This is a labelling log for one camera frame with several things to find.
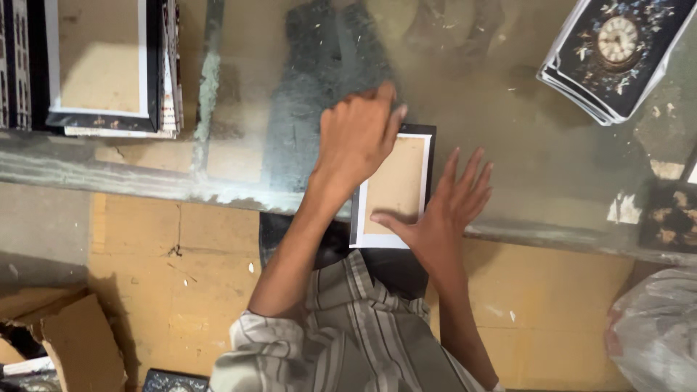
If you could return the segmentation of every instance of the striped shirt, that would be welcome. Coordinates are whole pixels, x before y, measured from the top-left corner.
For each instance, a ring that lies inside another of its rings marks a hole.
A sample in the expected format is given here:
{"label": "striped shirt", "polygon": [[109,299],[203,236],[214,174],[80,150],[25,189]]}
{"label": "striped shirt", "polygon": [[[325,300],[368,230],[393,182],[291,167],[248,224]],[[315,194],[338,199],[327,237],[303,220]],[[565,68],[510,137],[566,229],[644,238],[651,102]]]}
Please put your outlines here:
{"label": "striped shirt", "polygon": [[372,283],[359,251],[312,273],[306,306],[305,328],[245,311],[210,390],[484,392],[431,333],[424,300]]}

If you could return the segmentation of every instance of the cardboard box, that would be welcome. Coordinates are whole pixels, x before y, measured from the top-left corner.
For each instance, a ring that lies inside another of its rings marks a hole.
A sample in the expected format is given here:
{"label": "cardboard box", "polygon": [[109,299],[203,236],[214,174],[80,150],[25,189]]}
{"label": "cardboard box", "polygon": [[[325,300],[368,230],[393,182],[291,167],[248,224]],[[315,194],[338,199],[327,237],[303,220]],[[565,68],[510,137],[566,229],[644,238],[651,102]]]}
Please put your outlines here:
{"label": "cardboard box", "polygon": [[[123,390],[121,353],[97,296],[86,288],[21,289],[0,298],[0,324],[25,328],[46,349],[63,391]],[[0,354],[17,358],[2,341]]]}

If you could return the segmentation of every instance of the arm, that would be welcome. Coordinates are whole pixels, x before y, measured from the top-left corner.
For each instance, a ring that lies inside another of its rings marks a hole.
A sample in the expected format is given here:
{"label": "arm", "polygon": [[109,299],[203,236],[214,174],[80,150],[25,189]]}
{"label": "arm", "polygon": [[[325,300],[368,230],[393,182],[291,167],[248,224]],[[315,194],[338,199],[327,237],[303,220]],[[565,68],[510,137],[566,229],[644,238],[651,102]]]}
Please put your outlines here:
{"label": "arm", "polygon": [[477,177],[484,150],[478,148],[462,177],[455,182],[459,148],[445,164],[426,213],[418,223],[405,225],[392,216],[374,213],[374,220],[397,234],[429,273],[441,304],[441,341],[467,371],[488,391],[498,383],[482,339],[477,332],[462,264],[462,233],[479,215],[491,196],[487,163]]}
{"label": "arm", "polygon": [[249,311],[300,319],[315,253],[327,226],[355,187],[392,152],[406,106],[390,113],[395,87],[350,94],[322,113],[319,156],[288,232],[261,272]]}

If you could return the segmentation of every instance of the plastic bag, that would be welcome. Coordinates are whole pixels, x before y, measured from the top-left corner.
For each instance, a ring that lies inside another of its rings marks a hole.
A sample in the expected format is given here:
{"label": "plastic bag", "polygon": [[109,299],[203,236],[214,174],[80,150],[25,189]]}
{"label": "plastic bag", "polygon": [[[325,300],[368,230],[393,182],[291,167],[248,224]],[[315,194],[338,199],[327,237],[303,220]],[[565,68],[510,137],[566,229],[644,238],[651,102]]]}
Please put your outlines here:
{"label": "plastic bag", "polygon": [[637,391],[697,391],[697,268],[649,276],[608,316],[608,355]]}

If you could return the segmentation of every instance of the hand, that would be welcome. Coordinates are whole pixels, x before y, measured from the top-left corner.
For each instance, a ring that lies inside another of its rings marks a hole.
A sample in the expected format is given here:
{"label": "hand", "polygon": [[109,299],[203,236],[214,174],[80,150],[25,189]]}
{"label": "hand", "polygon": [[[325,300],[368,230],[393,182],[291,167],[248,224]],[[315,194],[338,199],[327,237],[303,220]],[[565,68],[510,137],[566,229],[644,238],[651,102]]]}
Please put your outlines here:
{"label": "hand", "polygon": [[458,147],[447,159],[436,192],[417,223],[405,225],[385,213],[370,215],[370,220],[398,235],[436,280],[443,274],[464,272],[461,270],[463,231],[482,212],[491,197],[489,178],[493,163],[487,163],[476,178],[484,149],[475,150],[462,177],[455,183],[459,152]]}
{"label": "hand", "polygon": [[392,152],[406,105],[390,113],[397,97],[395,86],[349,94],[322,113],[319,156],[309,186],[323,189],[325,197],[344,203]]}

